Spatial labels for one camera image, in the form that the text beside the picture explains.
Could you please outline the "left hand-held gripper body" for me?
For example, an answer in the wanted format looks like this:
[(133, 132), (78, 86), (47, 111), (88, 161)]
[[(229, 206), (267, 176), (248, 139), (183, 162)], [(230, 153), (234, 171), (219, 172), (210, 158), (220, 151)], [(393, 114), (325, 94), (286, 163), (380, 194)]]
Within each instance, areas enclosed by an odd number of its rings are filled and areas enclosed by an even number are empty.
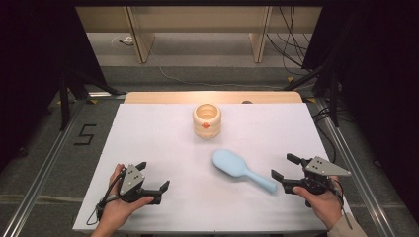
[(160, 204), (162, 195), (159, 190), (146, 190), (142, 187), (145, 176), (141, 171), (132, 164), (123, 171), (123, 180), (118, 189), (121, 200), (132, 203), (140, 198), (153, 197), (151, 204)]

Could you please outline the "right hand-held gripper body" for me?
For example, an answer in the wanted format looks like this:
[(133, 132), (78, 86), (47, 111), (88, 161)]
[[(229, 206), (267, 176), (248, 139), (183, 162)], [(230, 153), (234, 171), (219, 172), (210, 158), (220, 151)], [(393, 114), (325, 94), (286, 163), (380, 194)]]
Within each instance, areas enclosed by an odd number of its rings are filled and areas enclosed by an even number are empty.
[(286, 194), (293, 194), (294, 187), (303, 187), (314, 195), (324, 194), (331, 189), (331, 176), (351, 176), (352, 173), (321, 157), (301, 159), (304, 177), (300, 180), (283, 179)]

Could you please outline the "light blue hairbrush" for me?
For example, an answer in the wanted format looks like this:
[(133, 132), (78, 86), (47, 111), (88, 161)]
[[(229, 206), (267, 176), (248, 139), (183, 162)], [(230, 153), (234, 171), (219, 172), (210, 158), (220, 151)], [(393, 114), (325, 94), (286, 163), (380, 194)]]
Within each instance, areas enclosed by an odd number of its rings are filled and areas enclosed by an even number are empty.
[(273, 194), (277, 190), (277, 185), (252, 172), (248, 167), (243, 158), (239, 157), (235, 153), (225, 150), (218, 149), (212, 154), (212, 163), (216, 168), (223, 171), (234, 178), (247, 177), (257, 185), (265, 189), (267, 192)]

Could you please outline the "cream ribbed cup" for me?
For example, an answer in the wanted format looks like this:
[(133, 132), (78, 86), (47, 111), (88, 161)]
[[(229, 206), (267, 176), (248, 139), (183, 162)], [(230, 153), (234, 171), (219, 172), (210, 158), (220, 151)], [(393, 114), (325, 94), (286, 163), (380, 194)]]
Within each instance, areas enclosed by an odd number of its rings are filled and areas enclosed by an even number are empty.
[(204, 139), (211, 139), (221, 131), (221, 110), (213, 104), (198, 105), (193, 111), (194, 132)]

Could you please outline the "person's left hand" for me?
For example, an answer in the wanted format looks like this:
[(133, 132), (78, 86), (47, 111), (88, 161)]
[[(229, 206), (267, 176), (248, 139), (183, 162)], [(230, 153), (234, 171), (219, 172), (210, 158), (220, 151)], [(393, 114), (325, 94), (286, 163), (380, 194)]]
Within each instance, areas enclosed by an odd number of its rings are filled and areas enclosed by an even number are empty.
[(115, 231), (122, 227), (135, 211), (152, 201), (153, 197), (142, 197), (132, 203), (120, 199), (112, 200), (106, 204), (97, 228)]

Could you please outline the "person's right hand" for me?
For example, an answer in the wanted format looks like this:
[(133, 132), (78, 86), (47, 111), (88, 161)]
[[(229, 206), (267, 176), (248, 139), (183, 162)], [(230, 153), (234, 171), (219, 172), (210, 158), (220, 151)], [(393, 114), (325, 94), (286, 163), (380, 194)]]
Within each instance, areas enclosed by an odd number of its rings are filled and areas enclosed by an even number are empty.
[(314, 214), (321, 220), (328, 231), (342, 217), (339, 198), (327, 191), (322, 195), (314, 195), (303, 187), (294, 187), (293, 192), (309, 202)]

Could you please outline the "white board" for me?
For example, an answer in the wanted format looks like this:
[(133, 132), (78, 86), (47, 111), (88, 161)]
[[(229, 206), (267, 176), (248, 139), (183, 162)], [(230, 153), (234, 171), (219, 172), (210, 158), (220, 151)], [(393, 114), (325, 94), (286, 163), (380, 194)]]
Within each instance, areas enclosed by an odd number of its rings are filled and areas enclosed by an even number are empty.
[(128, 233), (246, 234), (321, 231), (324, 226), (301, 197), (271, 194), (246, 177), (234, 179), (212, 163), (216, 149), (242, 157), (255, 173), (278, 171), (300, 179), (300, 166), (287, 160), (326, 155), (307, 106), (223, 104), (221, 132), (213, 139), (193, 129), (188, 104), (122, 104), (84, 197), (74, 230), (94, 228), (93, 209), (108, 188), (117, 164), (145, 163), (144, 187), (169, 186), (158, 205), (136, 211)]

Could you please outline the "black metal stand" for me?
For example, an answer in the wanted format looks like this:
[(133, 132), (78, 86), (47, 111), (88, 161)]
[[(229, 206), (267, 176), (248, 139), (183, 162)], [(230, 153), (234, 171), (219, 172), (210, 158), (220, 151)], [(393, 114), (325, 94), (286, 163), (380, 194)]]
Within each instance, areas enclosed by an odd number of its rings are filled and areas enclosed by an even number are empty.
[(320, 65), (302, 78), (292, 82), (284, 88), (284, 91), (292, 91), (304, 83), (316, 78), (312, 93), (315, 97), (329, 95), (329, 115), (333, 124), (338, 127), (337, 120), (337, 99), (338, 99), (338, 79), (337, 73), (331, 66)]
[(65, 69), (59, 78), (61, 130), (65, 130), (70, 123), (68, 92), (71, 92), (76, 100), (85, 100), (89, 98), (89, 93), (85, 87), (86, 84), (92, 84), (102, 91), (110, 93), (112, 96), (122, 96), (126, 94), (126, 92), (110, 87), (105, 80), (96, 79), (79, 70)]

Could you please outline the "light wooden table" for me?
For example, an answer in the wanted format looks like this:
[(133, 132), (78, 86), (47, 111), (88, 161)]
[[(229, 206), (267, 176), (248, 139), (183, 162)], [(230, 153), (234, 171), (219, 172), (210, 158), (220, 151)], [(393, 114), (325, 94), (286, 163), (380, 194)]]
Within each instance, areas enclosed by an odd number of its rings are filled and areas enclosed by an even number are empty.
[(187, 91), (130, 92), (125, 104), (297, 104), (297, 92), (269, 91)]

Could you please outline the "dark curtain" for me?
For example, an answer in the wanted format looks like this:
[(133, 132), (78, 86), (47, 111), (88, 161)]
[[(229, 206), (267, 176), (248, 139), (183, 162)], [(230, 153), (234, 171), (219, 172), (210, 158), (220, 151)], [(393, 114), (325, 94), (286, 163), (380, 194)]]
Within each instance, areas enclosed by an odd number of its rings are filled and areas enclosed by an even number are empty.
[(334, 66), (352, 115), (419, 224), (419, 0), (315, 0), (322, 7), (306, 61)]
[(0, 172), (64, 84), (83, 98), (105, 77), (74, 6), (0, 0)]

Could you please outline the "wooden shelf with clutter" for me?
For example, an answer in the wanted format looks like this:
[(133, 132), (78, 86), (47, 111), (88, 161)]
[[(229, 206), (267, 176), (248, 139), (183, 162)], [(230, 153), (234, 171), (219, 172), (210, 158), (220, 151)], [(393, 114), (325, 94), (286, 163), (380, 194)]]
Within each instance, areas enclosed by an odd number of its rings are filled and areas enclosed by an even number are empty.
[(78, 7), (87, 33), (129, 33), (144, 63), (157, 33), (245, 33), (260, 63), (267, 33), (312, 34), (320, 7)]

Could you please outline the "aluminium floor rail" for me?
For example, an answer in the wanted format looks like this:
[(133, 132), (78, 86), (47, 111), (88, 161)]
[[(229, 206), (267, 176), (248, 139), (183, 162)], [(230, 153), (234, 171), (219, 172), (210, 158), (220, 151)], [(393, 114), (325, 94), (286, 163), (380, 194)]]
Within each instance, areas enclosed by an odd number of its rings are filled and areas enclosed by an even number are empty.
[(367, 177), (363, 174), (361, 166), (357, 163), (354, 153), (350, 149), (347, 140), (339, 126), (337, 126), (337, 119), (331, 116), (331, 113), (336, 113), (336, 110), (331, 108), (332, 103), (327, 104), (324, 99), (319, 99), (317, 102), (317, 108), (323, 112), (328, 111), (329, 114), (326, 116), (325, 124), (336, 144), (336, 148), (339, 151), (342, 161), (346, 167), (350, 169), (353, 174), (352, 181), (357, 188), (358, 194), (360, 195), (366, 209), (369, 212), (370, 218), (372, 219), (377, 232), (380, 237), (395, 237), (395, 232), (389, 219), (379, 203), (377, 197), (374, 195), (372, 186), (369, 184)]
[(67, 125), (58, 133), (57, 138), (54, 140), (52, 147), (49, 149), (36, 177), (31, 182), (28, 191), (20, 198), (19, 205), (12, 215), (6, 230), (1, 234), (1, 237), (18, 237), (22, 231), (25, 223), (41, 193), (49, 174), (54, 167), (63, 147), (68, 139), (69, 134), (74, 126), (74, 123), (84, 107), (83, 100), (77, 101), (72, 111), (70, 112), (70, 119)]

